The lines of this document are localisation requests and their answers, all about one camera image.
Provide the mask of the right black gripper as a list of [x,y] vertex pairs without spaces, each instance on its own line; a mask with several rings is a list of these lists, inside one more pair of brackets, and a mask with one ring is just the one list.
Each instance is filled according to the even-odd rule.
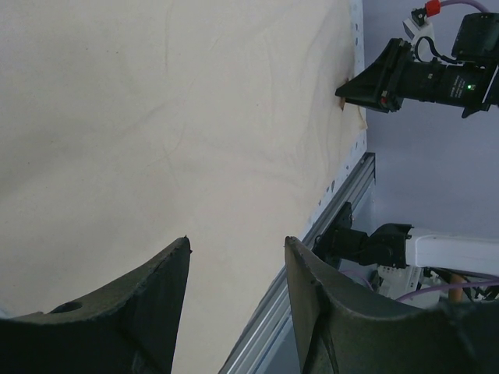
[[464,16],[451,50],[440,54],[434,40],[419,37],[409,62],[409,42],[389,40],[378,62],[342,84],[335,96],[355,105],[396,112],[404,98],[463,109],[468,118],[498,105],[498,14]]

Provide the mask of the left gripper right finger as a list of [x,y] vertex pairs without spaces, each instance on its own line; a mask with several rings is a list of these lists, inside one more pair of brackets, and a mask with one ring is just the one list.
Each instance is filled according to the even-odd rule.
[[303,373],[496,373],[498,304],[441,302],[418,309],[333,281],[328,324],[336,367]]

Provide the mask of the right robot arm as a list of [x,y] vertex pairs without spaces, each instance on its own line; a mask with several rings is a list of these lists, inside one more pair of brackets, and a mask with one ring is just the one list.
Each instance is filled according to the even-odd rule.
[[[432,37],[389,40],[380,56],[336,96],[349,104],[390,113],[405,99],[462,109],[462,118],[498,104],[498,14],[480,10],[463,17],[451,56]],[[367,266],[415,266],[498,275],[498,242],[384,224],[373,234],[331,224],[313,247],[322,260],[347,259]]]

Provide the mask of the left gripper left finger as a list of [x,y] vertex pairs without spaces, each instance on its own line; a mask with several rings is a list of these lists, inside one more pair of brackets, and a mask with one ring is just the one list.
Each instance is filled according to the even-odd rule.
[[1,321],[3,373],[170,373],[189,274],[177,238],[143,265],[48,313]]

